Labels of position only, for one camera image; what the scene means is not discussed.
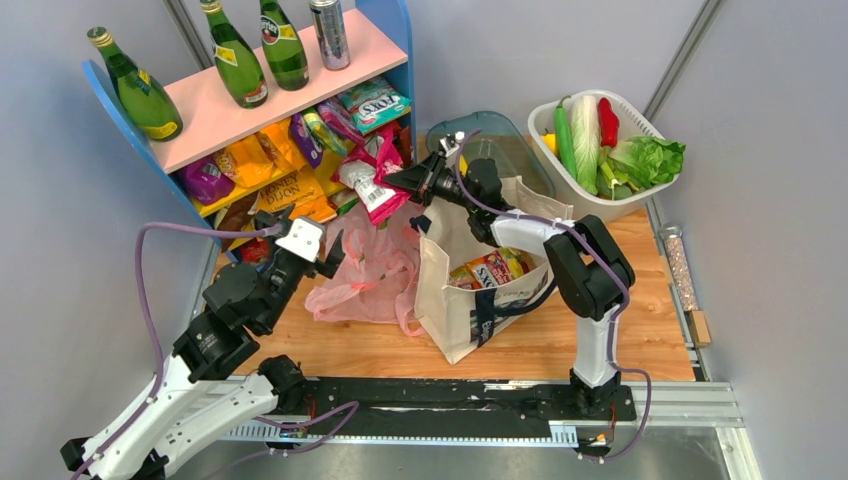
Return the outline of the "red hand cooked chips bag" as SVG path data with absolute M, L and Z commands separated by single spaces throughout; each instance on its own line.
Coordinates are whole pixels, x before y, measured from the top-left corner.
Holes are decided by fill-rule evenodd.
M 387 221 L 411 197 L 385 181 L 389 174 L 398 173 L 405 166 L 395 145 L 400 131 L 396 121 L 382 126 L 366 137 L 363 145 L 356 145 L 332 176 L 357 194 L 375 226 Z

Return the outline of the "pink plastic grocery bag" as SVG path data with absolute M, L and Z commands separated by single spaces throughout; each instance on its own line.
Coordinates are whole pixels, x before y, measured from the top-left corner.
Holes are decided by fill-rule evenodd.
M 327 244 L 342 240 L 345 258 L 333 278 L 309 292 L 305 308 L 323 322 L 396 324 L 409 337 L 425 333 L 414 313 L 420 250 L 410 220 L 423 208 L 407 203 L 379 226 L 358 204 L 333 220 Z

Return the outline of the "cream canvas tote bag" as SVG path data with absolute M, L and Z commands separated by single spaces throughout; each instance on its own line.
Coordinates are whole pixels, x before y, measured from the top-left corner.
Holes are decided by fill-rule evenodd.
M 419 233 L 414 313 L 451 365 L 555 291 L 547 258 L 477 240 L 465 208 L 434 199 L 411 220 Z

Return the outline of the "long green chili pepper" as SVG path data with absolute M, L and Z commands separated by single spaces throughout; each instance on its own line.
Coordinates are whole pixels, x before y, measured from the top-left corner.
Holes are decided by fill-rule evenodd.
M 577 165 L 569 116 L 565 108 L 565 103 L 569 98 L 570 95 L 566 95 L 557 103 L 553 118 L 560 161 L 569 175 L 573 179 L 577 179 Z

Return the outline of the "red chili pepper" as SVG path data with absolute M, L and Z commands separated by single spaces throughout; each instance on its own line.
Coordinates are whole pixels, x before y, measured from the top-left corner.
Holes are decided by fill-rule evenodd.
M 615 148 L 618 143 L 620 122 L 608 98 L 600 98 L 597 104 L 597 112 L 600 126 L 600 145 Z

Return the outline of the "green lettuce leaf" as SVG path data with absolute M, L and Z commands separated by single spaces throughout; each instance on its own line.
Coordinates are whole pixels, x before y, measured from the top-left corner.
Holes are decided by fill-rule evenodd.
M 682 172 L 686 145 L 652 136 L 632 136 L 610 153 L 617 168 L 639 189 L 670 183 Z

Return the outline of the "yellow banana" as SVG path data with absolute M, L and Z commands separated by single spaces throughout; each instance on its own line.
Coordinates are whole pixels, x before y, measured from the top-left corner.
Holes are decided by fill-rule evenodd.
M 468 170 L 468 162 L 465 159 L 465 157 L 462 156 L 462 155 L 459 156 L 458 167 L 459 167 L 460 174 L 462 176 L 465 176 L 467 174 L 467 170 Z

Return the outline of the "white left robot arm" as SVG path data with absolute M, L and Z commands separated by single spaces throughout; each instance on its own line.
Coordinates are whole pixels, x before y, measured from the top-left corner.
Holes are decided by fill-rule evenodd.
M 259 213 L 261 227 L 250 235 L 268 246 L 268 261 L 222 267 L 202 293 L 204 309 L 172 351 L 154 346 L 150 384 L 98 434 L 62 446 L 75 478 L 166 479 L 233 428 L 304 405 L 306 379 L 286 355 L 263 360 L 221 399 L 197 405 L 258 351 L 257 337 L 273 332 L 303 278 L 331 279 L 345 258 L 341 234 L 328 243 L 324 225 L 291 213 Z

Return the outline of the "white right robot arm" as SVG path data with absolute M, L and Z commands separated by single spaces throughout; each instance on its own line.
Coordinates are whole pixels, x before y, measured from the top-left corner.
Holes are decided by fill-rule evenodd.
M 589 418 L 611 406 L 623 373 L 616 362 L 617 321 L 629 304 L 635 274 L 599 217 L 572 222 L 518 209 L 506 200 L 490 158 L 476 159 L 460 172 L 434 153 L 388 174 L 384 182 L 424 206 L 441 199 L 464 208 L 478 241 L 546 259 L 551 287 L 577 317 L 577 357 L 569 373 L 572 406 Z

